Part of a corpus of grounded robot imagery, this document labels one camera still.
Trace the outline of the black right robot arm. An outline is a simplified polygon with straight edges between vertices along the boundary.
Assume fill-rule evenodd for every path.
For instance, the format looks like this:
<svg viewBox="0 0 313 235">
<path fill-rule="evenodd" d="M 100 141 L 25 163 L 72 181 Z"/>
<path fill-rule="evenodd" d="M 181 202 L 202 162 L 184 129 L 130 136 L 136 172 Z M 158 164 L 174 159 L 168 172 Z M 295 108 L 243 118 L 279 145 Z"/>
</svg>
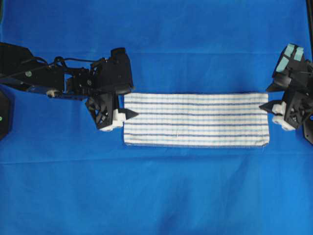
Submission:
<svg viewBox="0 0 313 235">
<path fill-rule="evenodd" d="M 259 106 L 273 114 L 273 122 L 286 131 L 303 127 L 304 138 L 313 142 L 313 63 L 300 62 L 299 67 L 289 66 L 282 72 L 273 73 L 268 93 L 283 91 L 280 100 L 272 100 Z"/>
</svg>

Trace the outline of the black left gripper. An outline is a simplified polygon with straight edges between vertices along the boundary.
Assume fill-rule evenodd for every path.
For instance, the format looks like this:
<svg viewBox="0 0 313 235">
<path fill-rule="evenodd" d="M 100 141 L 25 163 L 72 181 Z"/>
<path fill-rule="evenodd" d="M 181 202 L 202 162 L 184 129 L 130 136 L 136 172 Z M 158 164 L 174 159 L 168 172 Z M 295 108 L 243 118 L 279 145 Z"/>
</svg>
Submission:
<svg viewBox="0 0 313 235">
<path fill-rule="evenodd" d="M 99 94 L 89 97 L 85 102 L 96 128 L 100 131 L 109 132 L 115 128 L 121 128 L 125 119 L 129 120 L 139 115 L 129 109 L 119 111 L 115 98 L 113 94 Z"/>
</svg>

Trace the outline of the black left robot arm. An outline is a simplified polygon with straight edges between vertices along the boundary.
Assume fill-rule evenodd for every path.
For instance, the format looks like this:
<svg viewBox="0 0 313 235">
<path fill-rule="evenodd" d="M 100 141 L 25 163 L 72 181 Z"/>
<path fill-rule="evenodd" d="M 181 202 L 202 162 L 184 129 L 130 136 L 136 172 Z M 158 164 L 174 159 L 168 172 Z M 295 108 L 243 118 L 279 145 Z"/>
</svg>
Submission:
<svg viewBox="0 0 313 235">
<path fill-rule="evenodd" d="M 90 60 L 90 68 L 71 68 L 67 58 L 48 63 L 22 46 L 1 43 L 0 82 L 10 88 L 49 98 L 85 100 L 96 128 L 112 131 L 138 113 L 119 106 L 119 96 L 134 88 L 125 48 L 111 50 L 109 58 Z"/>
</svg>

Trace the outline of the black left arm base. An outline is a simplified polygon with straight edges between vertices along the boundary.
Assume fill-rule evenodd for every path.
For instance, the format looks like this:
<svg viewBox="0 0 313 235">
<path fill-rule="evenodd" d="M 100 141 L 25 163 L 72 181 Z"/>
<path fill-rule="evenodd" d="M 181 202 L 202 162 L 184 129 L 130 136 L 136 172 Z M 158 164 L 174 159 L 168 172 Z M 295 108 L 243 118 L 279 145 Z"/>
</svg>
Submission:
<svg viewBox="0 0 313 235">
<path fill-rule="evenodd" d="M 0 140 L 3 140 L 13 126 L 15 97 L 6 86 L 0 87 Z"/>
</svg>

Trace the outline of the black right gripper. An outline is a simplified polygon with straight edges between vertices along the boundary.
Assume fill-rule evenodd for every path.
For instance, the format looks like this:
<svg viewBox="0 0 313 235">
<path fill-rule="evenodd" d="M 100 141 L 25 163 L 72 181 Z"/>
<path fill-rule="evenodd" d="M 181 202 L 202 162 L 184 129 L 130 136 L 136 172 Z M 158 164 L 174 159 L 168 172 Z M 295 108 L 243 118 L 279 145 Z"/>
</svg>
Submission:
<svg viewBox="0 0 313 235">
<path fill-rule="evenodd" d="M 292 79 L 283 74 L 273 77 L 272 83 L 266 91 L 285 91 Z M 272 100 L 259 106 L 267 113 L 274 113 L 272 121 L 282 127 L 283 130 L 292 131 L 298 129 L 302 124 L 306 113 L 304 96 L 299 92 L 285 92 L 283 100 Z"/>
</svg>

